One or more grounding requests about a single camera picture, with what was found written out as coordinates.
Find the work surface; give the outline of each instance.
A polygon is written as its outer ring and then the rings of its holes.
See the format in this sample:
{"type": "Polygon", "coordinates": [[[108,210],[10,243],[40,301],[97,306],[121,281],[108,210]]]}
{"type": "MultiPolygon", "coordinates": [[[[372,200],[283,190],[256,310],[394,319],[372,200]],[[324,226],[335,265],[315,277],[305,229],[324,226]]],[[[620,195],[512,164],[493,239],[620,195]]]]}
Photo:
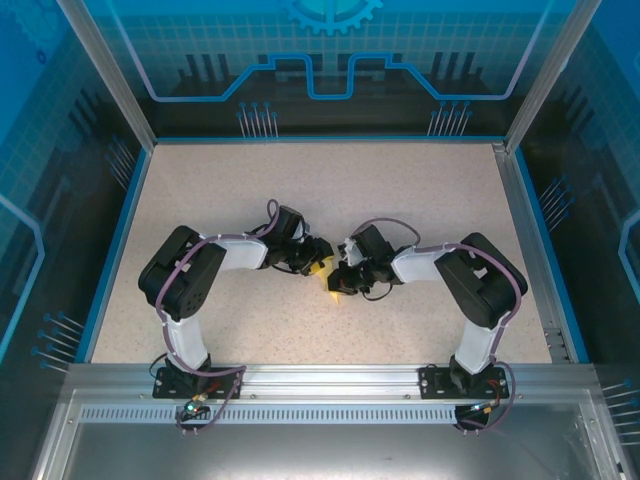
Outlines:
{"type": "MultiPolygon", "coordinates": [[[[137,281],[176,226],[204,234],[251,230],[267,222],[269,198],[301,212],[311,233],[334,247],[371,217],[396,217],[422,233],[423,246],[481,232],[525,273],[490,145],[158,146],[92,361],[147,363],[165,351],[137,281]]],[[[400,226],[379,228],[395,248],[413,241],[400,226]]],[[[445,363],[464,326],[441,281],[399,286],[380,302],[341,297],[336,305],[318,278],[273,269],[220,274],[199,316],[215,363],[445,363]]],[[[531,293],[498,356],[550,361],[531,293]]]]}

